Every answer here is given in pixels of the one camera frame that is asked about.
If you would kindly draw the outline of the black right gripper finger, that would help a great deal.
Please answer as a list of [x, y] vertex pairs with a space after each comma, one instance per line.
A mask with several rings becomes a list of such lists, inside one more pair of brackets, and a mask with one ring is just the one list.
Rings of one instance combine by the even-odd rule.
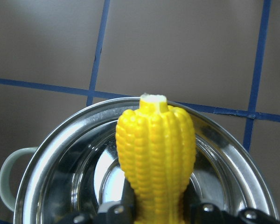
[[125, 178], [121, 196], [121, 204], [127, 208], [132, 219], [136, 218], [136, 196], [130, 182]]

